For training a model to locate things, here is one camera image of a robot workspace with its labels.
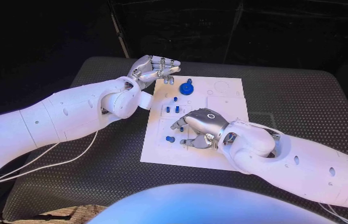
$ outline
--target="blue plastic piece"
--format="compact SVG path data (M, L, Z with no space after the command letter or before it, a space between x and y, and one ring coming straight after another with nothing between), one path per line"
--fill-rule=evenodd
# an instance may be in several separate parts
M176 142L176 138L172 137L172 136L167 136L167 137L166 137L166 140L170 141L170 142Z
M193 80L189 79L187 82L180 85L180 93L187 96L193 92L195 92Z

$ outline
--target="blue cylinder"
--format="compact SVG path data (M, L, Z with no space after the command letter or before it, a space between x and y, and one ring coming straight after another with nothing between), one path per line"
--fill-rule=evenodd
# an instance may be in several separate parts
M167 137L166 137L166 140L170 141L170 142L174 142L174 141L176 141L176 138L172 137L172 136L167 136Z
M180 93L190 95L195 92L193 80L189 79L186 83L180 85Z

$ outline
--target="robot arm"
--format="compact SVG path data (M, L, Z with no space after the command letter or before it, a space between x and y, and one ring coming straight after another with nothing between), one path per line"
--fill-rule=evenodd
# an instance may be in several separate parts
M182 144L215 147L239 172L261 176L312 201L348 207L347 154L314 141L285 134L271 135L252 123L228 123L209 109L190 112L172 128L186 124L199 136L182 140Z
M173 84L180 62L146 55L127 77L64 90L29 108L0 115L0 168L36 148L75 140L128 118L153 95L141 90L157 79Z

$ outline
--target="gray mesh mat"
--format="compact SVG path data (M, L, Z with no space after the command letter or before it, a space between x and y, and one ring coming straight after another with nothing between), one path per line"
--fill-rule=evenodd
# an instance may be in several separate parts
M72 87L127 75L134 59L95 57L87 60ZM183 63L183 76L242 78L251 121L289 135L321 142L348 154L348 102L334 76L324 71L264 68L207 63ZM154 84L147 91L153 93ZM64 207L108 206L133 193L174 183L236 187L272 196L324 215L318 203L272 186L255 175L239 172L141 163L149 111L100 131L95 144L72 163L41 170L16 181L5 208L10 221ZM94 135L62 143L26 170L77 157ZM48 147L36 150L33 159ZM348 216L348 209L335 208Z

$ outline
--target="robotic hand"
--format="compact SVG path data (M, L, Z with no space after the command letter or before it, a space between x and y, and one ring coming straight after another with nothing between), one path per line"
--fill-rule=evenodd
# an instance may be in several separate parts
M239 120L229 123L206 108L182 117L172 129L187 124L199 136L182 140L182 144L213 147L239 172L261 176L312 201L348 207L347 154L259 124Z
M75 140L150 109L153 95L141 90L157 79L174 84L180 62L141 57L127 77L64 90L32 107L0 115L0 168L36 148Z

